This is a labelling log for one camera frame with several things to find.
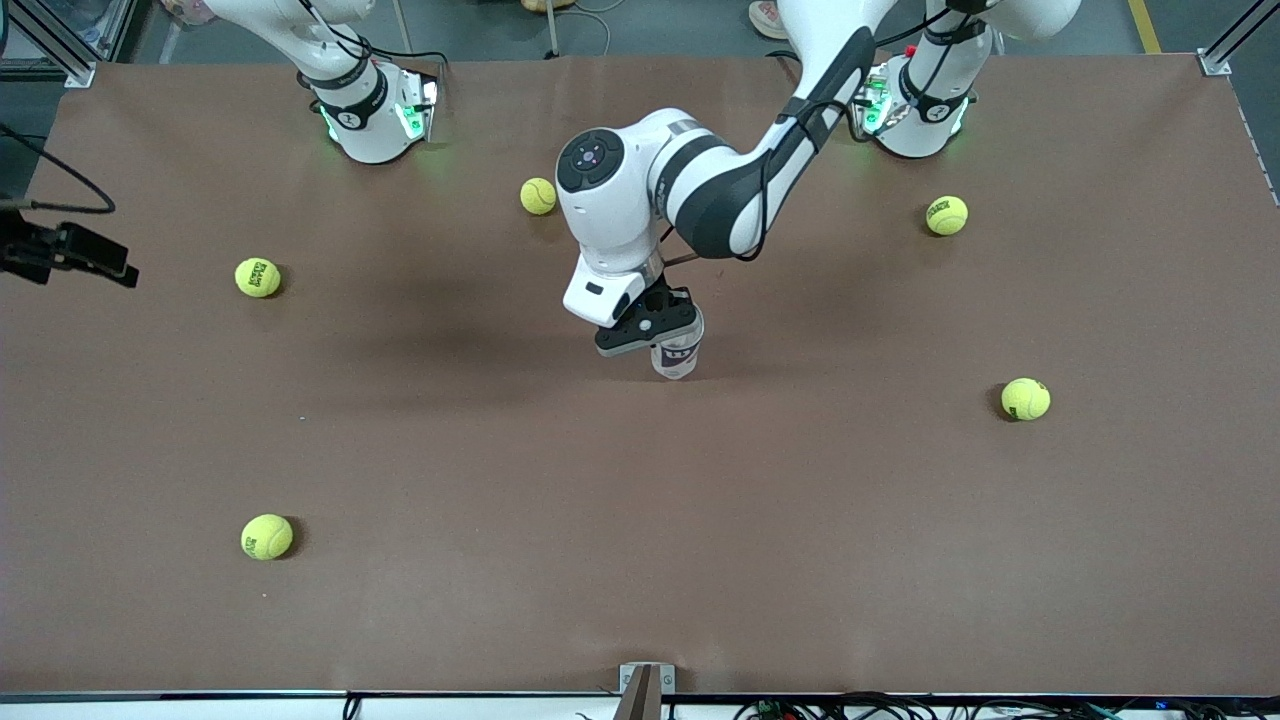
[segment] black wire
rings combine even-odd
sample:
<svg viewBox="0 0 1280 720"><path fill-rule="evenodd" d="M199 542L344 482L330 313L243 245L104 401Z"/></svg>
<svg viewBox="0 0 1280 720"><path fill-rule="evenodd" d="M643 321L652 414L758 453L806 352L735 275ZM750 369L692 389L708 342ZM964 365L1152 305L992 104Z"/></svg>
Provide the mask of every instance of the black wire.
<svg viewBox="0 0 1280 720"><path fill-rule="evenodd" d="M933 23L934 20L937 20L938 18L941 18L947 12L950 12L950 10L942 10L941 13L933 15L932 18L927 18L922 26L919 26L916 28L913 28L910 31L906 31L906 35L910 35L911 32L915 32L918 29L923 29L924 27L928 27L931 23ZM960 20L960 24L955 29L952 29L951 32L948 32L946 35L952 35L952 33L957 32L960 28L963 28L966 24L969 24L969 20L972 18L973 18L973 15L968 15L966 14L964 17L964 19ZM929 86L932 86L933 81L938 78L938 73L942 70L942 64L946 61L947 55L951 54L951 47L952 47L952 45L947 44L947 46L942 49L942 55L938 58L938 63L936 65L933 65L933 73L929 74L929 81L925 82L924 87L920 90L920 95L922 96L925 92L928 92ZM774 50L773 53L769 53L768 56L794 58L795 54L790 53L788 50ZM861 138L861 137L858 136L858 132L855 132L855 128L854 128L854 113L849 109L849 104L841 102L838 100L826 100L826 101L822 101L822 102L810 102L804 109L801 109L799 113L796 113L795 119L796 119L796 127L800 128L800 132L803 132L805 135L805 137L809 138L809 142L814 146L814 154L817 154L818 142L809 133L809 127L808 127L806 123L809 122L809 117L810 115L813 115L814 113L817 113L819 110L827 110L829 108L835 108L836 111L837 111L836 122L840 122L840 117L844 115L845 122L849 126L849 137L854 138L854 142L867 142L868 141L868 138ZM774 156L773 149L767 150L764 152L764 155L762 156L763 161L760 163L760 240L759 240L759 242L755 243L755 247L751 249L750 252L748 252L745 255L735 255L735 258L737 258L739 260L741 260L744 263L750 263L750 261L753 261L753 260L755 260L756 258L760 256L760 252L764 251L764 238L769 233L769 229L768 229L769 228L769 178L768 178L768 172L769 172L769 163L773 161L773 156ZM916 703L920 707L928 708L927 705L920 703L919 701L916 701ZM902 703L902 702L899 701L899 702L895 702L895 705L897 707L900 707L901 710L906 710L908 715L910 715L913 720L924 720L920 715L918 715L914 710L911 710L906 703ZM933 710L932 708L928 708L928 710L929 710L929 716L931 716L929 720L938 720L937 715L933 714ZM899 720L905 720L900 715L897 717L899 717Z"/></svg>
<svg viewBox="0 0 1280 720"><path fill-rule="evenodd" d="M111 200L111 196L104 192L101 187L93 183L93 181L81 174L79 170L68 165L67 163L63 163L60 159L58 159L56 155L45 150L44 147L40 147L35 142L31 142L22 133L14 132L12 127L4 123L0 123L0 133L12 137L14 141L17 141L27 150L31 150L32 152L40 155L41 158L61 168L63 172L78 179L81 184L83 184L84 187L90 188L90 191L92 191L93 195L99 196L99 199L101 199L104 204L102 208L88 208L84 205L64 205L61 202L40 202L37 200L31 200L29 202L32 210L60 210L63 213L83 213L86 215L108 215L115 211L115 201Z"/></svg>
<svg viewBox="0 0 1280 720"><path fill-rule="evenodd" d="M302 5L302 8L308 14L311 14L311 17L319 18L320 19L320 24L323 24L325 27L325 29L328 29L329 32L332 32L332 33L337 35L338 37L346 40L347 42L353 42L353 44L358 45L360 49L364 50L364 54L356 55L355 53L352 53L342 42L334 42L334 45L337 45L339 50L342 50L343 53L346 53L348 58L351 58L353 60L358 60L358 61L365 61L365 60L367 60L370 58L370 55L372 54L372 51L365 45L365 42L361 42L360 40L352 40L352 38L349 38L349 37L347 37L344 35L339 35L338 31L333 29L333 27L329 26L329 20L324 19L320 15L320 10L316 10L315 5L311 4L311 0L298 0L298 4Z"/></svg>
<svg viewBox="0 0 1280 720"><path fill-rule="evenodd" d="M861 696L876 697L887 705L901 707L902 710L906 710L911 717L918 720L924 720L924 716L916 712L915 708L924 708L924 711L929 714L929 720L938 720L938 715L933 711L933 707L910 696L890 696L884 693L861 693Z"/></svg>
<svg viewBox="0 0 1280 720"><path fill-rule="evenodd" d="M796 720L818 720L818 716L814 715L813 711L805 706L792 705L790 702L780 702L778 707L782 708L783 712L788 712Z"/></svg>
<svg viewBox="0 0 1280 720"><path fill-rule="evenodd" d="M888 706L888 705L877 705L874 702L869 703L869 705L872 705L873 707L870 710L868 710L867 712L863 712L861 715L859 715L858 720L867 720L868 717L870 717L872 715L876 715L877 712L888 712L890 715L892 715L897 720L905 720L901 715L897 714L897 710L893 708L892 706Z"/></svg>
<svg viewBox="0 0 1280 720"><path fill-rule="evenodd" d="M1070 711L1065 711L1059 707L1050 707L1047 705L1041 705L1038 702L1029 702L1016 698L992 698L975 705L973 708L973 714L970 715L970 719L979 720L978 716L987 707L1018 707L1018 708L1038 710L1041 711L1041 714L1043 714L1043 715L1018 715L1015 716L1014 720L1032 720L1033 717L1064 719L1071 716Z"/></svg>
<svg viewBox="0 0 1280 720"><path fill-rule="evenodd" d="M320 15L319 12L315 10L315 6L311 4L311 0L298 0L298 3L303 8L306 8L306 10L308 13L312 13L316 17ZM444 64L444 65L449 64L449 59L444 55L444 53L436 53L435 50L428 50L426 53L396 53L393 50L384 50L384 49L378 47L376 45L369 42L364 37L360 37L360 36L348 37L348 36L338 32L337 29L334 29L333 26L329 24L329 20L325 20L323 17L320 18L320 22L324 23L325 29L328 29L329 32L334 33L334 36L337 36L337 37L339 37L342 40L346 40L347 42L351 42L353 45L358 45L360 46L360 49L362 50L364 54L356 55L355 53L352 53L351 50L348 50L347 46L343 45L342 42L337 44L338 47L342 49L343 53L346 53L348 56L351 56L351 58L353 58L356 60L367 60L370 56L378 55L380 58L387 58L387 59L390 59L390 58L439 58L440 59L440 64Z"/></svg>
<svg viewBox="0 0 1280 720"><path fill-rule="evenodd" d="M960 20L960 24L956 26L956 28L954 31L948 32L947 35L954 35L954 33L959 32L960 28L963 28L964 26L969 24L969 19L970 18L973 18L973 15L965 15L964 19ZM938 73L942 70L942 63L947 61L947 55L951 54L951 49L952 47L955 47L955 45L951 44L951 42L947 42L947 46L942 49L942 55L938 56L937 64L933 65L933 72L929 74L929 79L928 79L928 82L924 83L924 87L920 88L920 95L919 96L924 96L925 94L929 92L929 87L933 85L933 81L936 81L938 78Z"/></svg>
<svg viewBox="0 0 1280 720"><path fill-rule="evenodd" d="M47 135L32 135L29 132L19 132L19 133L15 133L15 135L18 137L26 137L27 140L49 140Z"/></svg>
<svg viewBox="0 0 1280 720"><path fill-rule="evenodd" d="M948 12L950 12L948 9L943 9L937 15L933 15L932 18L925 18L920 24L913 27L911 29L904 29L902 32L900 32L897 35L886 37L884 40L879 40L879 41L876 42L876 47L884 47L886 45L891 45L893 42L897 42L899 40L906 38L909 35L920 32L922 29L924 29L924 28L929 27L931 24L933 24L934 20L942 18L942 15L947 14Z"/></svg>
<svg viewBox="0 0 1280 720"><path fill-rule="evenodd" d="M360 703L364 700L358 693L347 693L347 702L342 705L342 720L356 720L360 714Z"/></svg>

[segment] white robotic arm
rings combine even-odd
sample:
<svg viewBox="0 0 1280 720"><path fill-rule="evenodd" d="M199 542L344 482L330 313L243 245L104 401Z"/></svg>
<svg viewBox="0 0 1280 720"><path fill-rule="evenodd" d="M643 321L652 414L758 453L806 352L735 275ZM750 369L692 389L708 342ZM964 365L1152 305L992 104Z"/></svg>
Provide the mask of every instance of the white robotic arm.
<svg viewBox="0 0 1280 720"><path fill-rule="evenodd" d="M599 327L612 356L691 332L687 291L672 290L658 251L664 219L700 258L750 260L791 188L842 114L856 135L919 158L959 129L973 77L989 54L982 18L1010 35L1061 29L1079 0L928 0L914 58L872 67L876 32L896 0L780 0L804 67L791 99L755 149L740 154L689 114L658 110L621 128L586 131L566 145L556 184L580 256L564 306Z"/></svg>
<svg viewBox="0 0 1280 720"><path fill-rule="evenodd" d="M436 78L376 60L346 23L374 0L206 0L218 17L270 42L319 99L329 136L353 160L385 163L426 137Z"/></svg>

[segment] shoe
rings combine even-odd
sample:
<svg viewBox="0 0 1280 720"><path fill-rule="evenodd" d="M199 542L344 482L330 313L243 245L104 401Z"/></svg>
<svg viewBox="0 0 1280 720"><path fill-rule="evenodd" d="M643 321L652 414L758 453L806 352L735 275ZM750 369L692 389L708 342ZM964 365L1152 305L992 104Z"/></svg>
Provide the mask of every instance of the shoe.
<svg viewBox="0 0 1280 720"><path fill-rule="evenodd" d="M769 40L786 40L787 28L782 27L782 15L778 14L778 4L767 0L756 0L746 8L746 17L751 18L755 32Z"/></svg>
<svg viewBox="0 0 1280 720"><path fill-rule="evenodd" d="M568 8L573 3L575 0L553 0L552 9L559 10L561 8ZM539 15L547 14L547 0L520 0L520 5L530 13L538 13Z"/></svg>

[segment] tennis ball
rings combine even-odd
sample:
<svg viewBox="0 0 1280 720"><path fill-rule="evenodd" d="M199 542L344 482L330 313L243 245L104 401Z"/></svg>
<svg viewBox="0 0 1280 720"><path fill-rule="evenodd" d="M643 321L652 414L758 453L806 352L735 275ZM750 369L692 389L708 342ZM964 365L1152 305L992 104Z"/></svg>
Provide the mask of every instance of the tennis ball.
<svg viewBox="0 0 1280 720"><path fill-rule="evenodd" d="M280 269L262 258L250 258L236 268L236 284L250 297L266 297L280 287Z"/></svg>
<svg viewBox="0 0 1280 720"><path fill-rule="evenodd" d="M1048 388L1030 378L1018 378L1000 393L1000 405L1015 420L1034 420L1048 411Z"/></svg>
<svg viewBox="0 0 1280 720"><path fill-rule="evenodd" d="M241 547L253 560L275 560L293 543L293 527L279 515L259 515L241 530Z"/></svg>
<svg viewBox="0 0 1280 720"><path fill-rule="evenodd" d="M938 234L955 234L969 220L969 206L954 195L938 197L924 213L924 222Z"/></svg>
<svg viewBox="0 0 1280 720"><path fill-rule="evenodd" d="M544 178L530 178L520 186L520 204L535 215L545 215L556 208L556 186Z"/></svg>

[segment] floor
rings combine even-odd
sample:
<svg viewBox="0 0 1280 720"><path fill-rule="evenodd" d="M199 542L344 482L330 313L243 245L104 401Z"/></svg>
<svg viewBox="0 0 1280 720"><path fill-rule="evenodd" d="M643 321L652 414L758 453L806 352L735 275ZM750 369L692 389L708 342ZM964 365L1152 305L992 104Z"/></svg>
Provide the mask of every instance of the floor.
<svg viewBox="0 0 1280 720"><path fill-rule="evenodd" d="M1140 5L1140 0L1132 0ZM598 15L582 9L608 8L591 0L559 15L563 55L763 55L785 47L751 28L745 0L625 0ZM882 28L919 20L924 0L902 0ZM1156 35L1165 51L1188 51L1207 44L1238 17L1248 0L1185 3L1147 0ZM515 0L410 0L403 3L413 49L439 50L454 60L541 60L549 49L545 18ZM138 63L282 63L283 56L247 31L225 22L178 29L151 8L151 18L133 53ZM357 29L375 45L401 50L404 44L394 5L381 0ZM1263 28L1233 67L1233 85L1251 120L1262 156L1280 167L1280 82L1271 68L1280 60L1275 40L1280 24ZM1044 44L1009 41L1006 53L1115 55L1142 53L1130 0L1083 0L1075 20ZM45 135L63 90L47 82L0 82L0 120L19 132ZM20 195L35 159L12 143L0 146L0 192Z"/></svg>

